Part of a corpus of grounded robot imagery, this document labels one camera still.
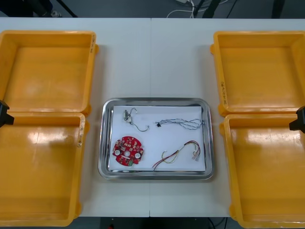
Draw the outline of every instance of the white table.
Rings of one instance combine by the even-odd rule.
[[[18,19],[2,30],[91,30],[97,35],[92,114],[83,162],[82,216],[224,217],[230,193],[213,57],[219,30],[305,30],[305,20]],[[108,181],[97,170],[103,103],[114,97],[198,97],[211,108],[216,161],[207,181]]]

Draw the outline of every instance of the metal tray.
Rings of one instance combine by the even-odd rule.
[[[138,171],[110,170],[109,161],[112,155],[111,137],[114,106],[200,106],[202,108],[203,142],[205,144],[205,171]],[[115,98],[108,100],[103,107],[99,173],[106,179],[209,179],[214,173],[214,152],[210,107],[197,98]]]

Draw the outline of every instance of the electronic component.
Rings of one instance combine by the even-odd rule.
[[[116,161],[121,165],[132,166],[134,163],[138,164],[143,156],[144,151],[141,146],[138,139],[126,136],[115,142],[112,155],[116,156]]]
[[[149,125],[147,126],[146,130],[140,130],[140,129],[138,128],[138,126],[137,126],[135,123],[133,123],[133,121],[132,121],[132,111],[133,111],[133,110],[136,111],[136,114],[138,113],[137,109],[135,109],[135,108],[132,108],[132,109],[130,110],[129,113],[128,113],[127,110],[125,110],[125,111],[123,112],[123,119],[124,119],[124,121],[126,121],[126,122],[129,123],[130,125],[134,125],[134,126],[135,126],[139,131],[141,131],[141,132],[148,131]]]
[[[185,143],[180,149],[178,149],[176,152],[174,152],[173,154],[171,154],[171,155],[169,155],[169,156],[167,156],[167,157],[164,157],[164,154],[166,153],[166,151],[164,151],[163,153],[162,153],[162,159],[160,160],[160,161],[158,161],[158,162],[156,162],[154,165],[153,165],[153,170],[155,171],[156,170],[156,168],[157,168],[157,166],[159,165],[159,164],[161,164],[162,162],[165,162],[165,163],[167,163],[167,164],[171,164],[171,163],[173,163],[175,160],[176,160],[176,158],[177,158],[177,156],[178,156],[178,153],[186,146],[186,145],[188,145],[188,144],[193,144],[194,146],[195,146],[195,150],[194,150],[194,152],[193,152],[193,157],[192,157],[192,159],[193,160],[195,160],[195,161],[199,161],[199,155],[200,155],[200,146],[199,146],[199,144],[196,142],[196,141],[188,141],[187,143]],[[174,157],[171,161],[166,161],[167,159],[169,159],[169,158],[171,158],[171,157]]]

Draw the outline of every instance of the yellow bin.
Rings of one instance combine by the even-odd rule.
[[[214,34],[219,113],[295,113],[305,105],[303,31]]]
[[[0,100],[14,125],[0,128],[0,226],[67,226],[81,212],[96,35],[4,31]]]
[[[11,112],[88,115],[96,35],[90,31],[4,31],[0,100]]]
[[[0,128],[0,226],[68,226],[80,214],[81,113],[10,113]]]
[[[220,125],[232,218],[244,228],[305,227],[305,135],[295,114],[230,114]]]

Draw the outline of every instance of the red circuit board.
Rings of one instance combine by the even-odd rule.
[[[144,152],[141,146],[138,139],[126,136],[116,141],[112,155],[116,156],[116,161],[121,165],[132,166],[141,161]]]

